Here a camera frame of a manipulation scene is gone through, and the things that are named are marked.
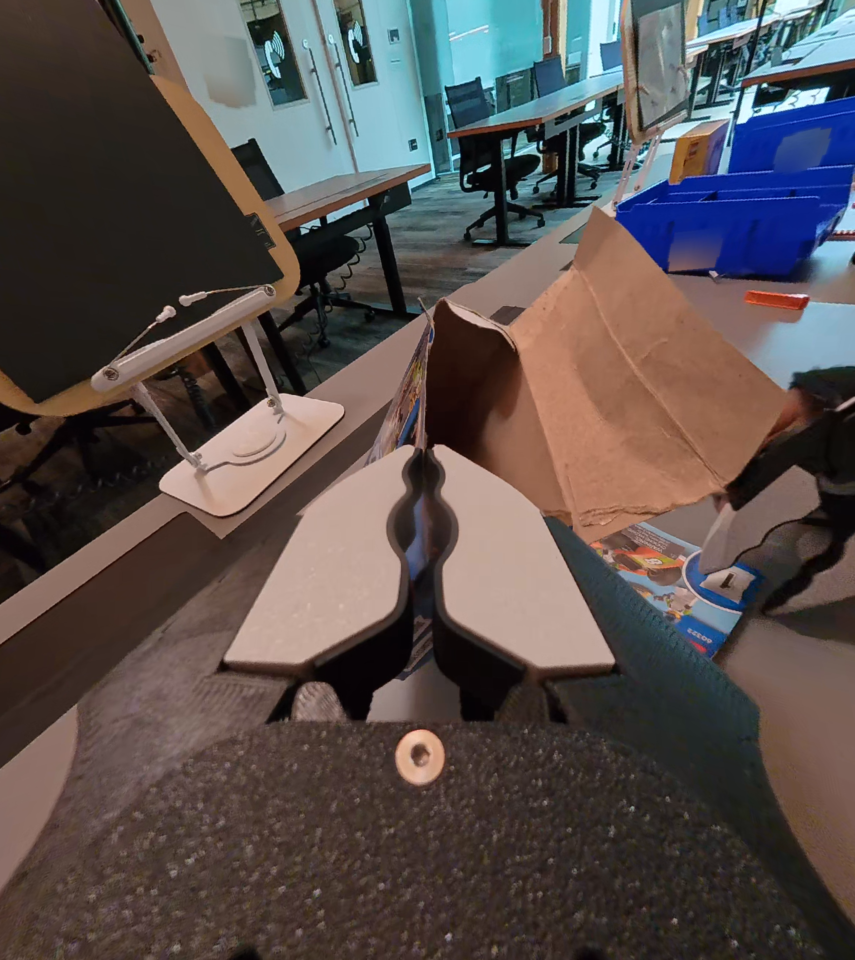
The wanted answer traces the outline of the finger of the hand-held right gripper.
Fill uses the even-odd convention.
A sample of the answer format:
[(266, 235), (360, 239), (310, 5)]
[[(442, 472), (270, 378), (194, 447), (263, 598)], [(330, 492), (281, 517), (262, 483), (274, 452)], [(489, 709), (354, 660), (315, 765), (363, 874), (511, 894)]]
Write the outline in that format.
[(714, 573), (739, 564), (777, 528), (825, 519), (832, 526), (855, 527), (855, 520), (832, 520), (820, 507), (819, 472), (828, 428), (802, 428), (777, 438), (727, 487), (727, 500), (701, 549), (700, 569)]
[(764, 577), (757, 609), (795, 614), (855, 597), (855, 527), (792, 521), (745, 555)]

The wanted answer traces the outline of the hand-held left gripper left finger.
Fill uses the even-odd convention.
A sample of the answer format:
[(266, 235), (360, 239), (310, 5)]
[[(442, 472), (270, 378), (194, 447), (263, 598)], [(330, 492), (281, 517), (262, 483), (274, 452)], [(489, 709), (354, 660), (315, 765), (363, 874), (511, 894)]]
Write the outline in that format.
[(401, 446), (319, 494), (226, 651), (226, 667), (307, 676), (373, 639), (407, 604), (415, 446)]

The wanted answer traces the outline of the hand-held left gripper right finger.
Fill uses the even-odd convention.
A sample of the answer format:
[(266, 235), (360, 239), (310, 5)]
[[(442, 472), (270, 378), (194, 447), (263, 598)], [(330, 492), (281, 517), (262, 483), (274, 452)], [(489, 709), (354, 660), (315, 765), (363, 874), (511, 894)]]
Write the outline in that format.
[(435, 569), (445, 623), (529, 676), (609, 674), (614, 654), (541, 510), (448, 446), (431, 460), (450, 528)]

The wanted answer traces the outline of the lego instruction booklet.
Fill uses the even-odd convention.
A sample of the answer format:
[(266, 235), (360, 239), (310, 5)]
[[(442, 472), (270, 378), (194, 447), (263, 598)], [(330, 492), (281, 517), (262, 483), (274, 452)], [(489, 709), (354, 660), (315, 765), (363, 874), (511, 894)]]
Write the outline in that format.
[(722, 650), (763, 585), (760, 572), (741, 562), (703, 572), (698, 546), (649, 523), (632, 524), (590, 547), (707, 659)]

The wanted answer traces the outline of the blue lego set box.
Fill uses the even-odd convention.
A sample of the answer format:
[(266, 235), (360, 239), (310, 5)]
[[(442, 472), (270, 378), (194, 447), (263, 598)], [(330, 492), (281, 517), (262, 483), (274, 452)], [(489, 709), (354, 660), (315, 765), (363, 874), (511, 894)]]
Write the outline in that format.
[(466, 687), (530, 676), (447, 624), (435, 597), (450, 522), (432, 448), (449, 447), (541, 511), (614, 656), (718, 674), (591, 547), (719, 493), (773, 425), (783, 391), (614, 219), (593, 212), (566, 270), (508, 324), (449, 298), (430, 313), (369, 463), (421, 450), (436, 663)]

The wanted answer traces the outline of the person's right hand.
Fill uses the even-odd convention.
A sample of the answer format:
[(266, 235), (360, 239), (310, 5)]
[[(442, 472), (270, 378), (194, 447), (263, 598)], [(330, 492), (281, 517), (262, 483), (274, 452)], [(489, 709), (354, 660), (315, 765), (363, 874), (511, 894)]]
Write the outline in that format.
[(803, 389), (788, 389), (784, 395), (781, 412), (766, 434), (764, 441), (769, 443), (794, 426), (808, 424), (821, 411), (821, 404), (816, 397)]

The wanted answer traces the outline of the blue plastic bin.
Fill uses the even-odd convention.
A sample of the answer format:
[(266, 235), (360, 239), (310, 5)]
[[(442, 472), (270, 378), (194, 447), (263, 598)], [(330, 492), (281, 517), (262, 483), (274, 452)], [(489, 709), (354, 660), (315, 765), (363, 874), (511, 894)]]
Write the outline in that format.
[(855, 96), (752, 116), (736, 125), (730, 174), (855, 166)]
[(855, 165), (662, 180), (615, 219), (666, 273), (787, 279), (834, 232)]

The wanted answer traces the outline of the yellow cardboard box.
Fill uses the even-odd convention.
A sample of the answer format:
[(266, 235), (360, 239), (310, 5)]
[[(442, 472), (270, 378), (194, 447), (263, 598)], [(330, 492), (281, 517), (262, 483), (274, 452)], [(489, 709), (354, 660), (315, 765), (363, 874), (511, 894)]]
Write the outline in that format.
[(671, 185), (687, 178), (718, 174), (730, 121), (704, 121), (678, 138), (668, 176)]

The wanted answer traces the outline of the black office chair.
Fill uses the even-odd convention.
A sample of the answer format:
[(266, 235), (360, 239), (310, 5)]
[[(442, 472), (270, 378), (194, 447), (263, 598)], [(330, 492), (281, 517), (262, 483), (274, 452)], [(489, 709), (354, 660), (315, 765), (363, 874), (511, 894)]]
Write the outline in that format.
[[(255, 138), (232, 147), (234, 158), (251, 181), (258, 196), (265, 202), (285, 195), (272, 168)], [(308, 313), (317, 314), (317, 346), (325, 349), (330, 345), (328, 337), (328, 316), (336, 306), (349, 310), (359, 310), (366, 322), (376, 317), (373, 306), (355, 300), (344, 288), (335, 290), (328, 277), (342, 268), (351, 270), (360, 261), (362, 243), (347, 234), (335, 234), (322, 226), (304, 231), (300, 226), (285, 232), (300, 265), (298, 294), (304, 299), (297, 306), (280, 330), (286, 330), (306, 317)]]
[(519, 220), (532, 216), (536, 227), (545, 226), (543, 214), (518, 203), (518, 185), (537, 171), (539, 160), (532, 154), (516, 154), (518, 127), (488, 126), (493, 112), (480, 77), (445, 87), (445, 99), (453, 124), (449, 138), (459, 145), (459, 187), (466, 194), (493, 197), (493, 206), (465, 228), (465, 242), (506, 249), (530, 246), (530, 241), (509, 236), (507, 216), (510, 212)]

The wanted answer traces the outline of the long wooden desk black legs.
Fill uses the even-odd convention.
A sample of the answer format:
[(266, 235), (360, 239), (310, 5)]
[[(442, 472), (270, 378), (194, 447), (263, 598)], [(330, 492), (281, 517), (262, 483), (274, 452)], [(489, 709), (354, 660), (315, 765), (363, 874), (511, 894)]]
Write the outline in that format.
[(605, 97), (624, 88), (624, 69), (613, 68), (505, 112), (493, 114), (488, 126), (496, 131), (536, 129), (546, 138), (564, 135), (565, 148), (557, 166), (555, 206), (562, 210), (588, 207), (598, 196), (577, 198), (577, 127), (588, 120), (586, 108), (589, 105), (600, 105)]

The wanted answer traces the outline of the white double glass door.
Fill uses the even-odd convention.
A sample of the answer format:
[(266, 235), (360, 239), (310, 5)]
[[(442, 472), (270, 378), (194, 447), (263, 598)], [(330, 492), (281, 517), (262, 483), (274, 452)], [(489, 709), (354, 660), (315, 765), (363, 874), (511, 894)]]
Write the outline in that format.
[(238, 2), (255, 68), (292, 142), (293, 162), (318, 181), (405, 159), (377, 2)]

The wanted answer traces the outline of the wooden desk black frame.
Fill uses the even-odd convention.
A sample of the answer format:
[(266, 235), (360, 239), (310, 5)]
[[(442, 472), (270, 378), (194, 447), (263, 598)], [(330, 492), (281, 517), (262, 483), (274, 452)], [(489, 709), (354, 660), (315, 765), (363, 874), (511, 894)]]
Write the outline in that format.
[(327, 235), (347, 235), (369, 227), (380, 259), (389, 305), (364, 304), (344, 291), (322, 290), (319, 284), (308, 284), (310, 295), (304, 296), (290, 317), (281, 325), (286, 329), (314, 311), (321, 327), (327, 321), (327, 306), (357, 309), (366, 317), (393, 317), (409, 321), (417, 317), (405, 298), (396, 252), (387, 217), (411, 204), (410, 183), (434, 172), (429, 163), (397, 166), (378, 171), (338, 174), (311, 186), (268, 199), (266, 204), (285, 232), (300, 229), (314, 221), (323, 224), (302, 236), (308, 249), (322, 242)]

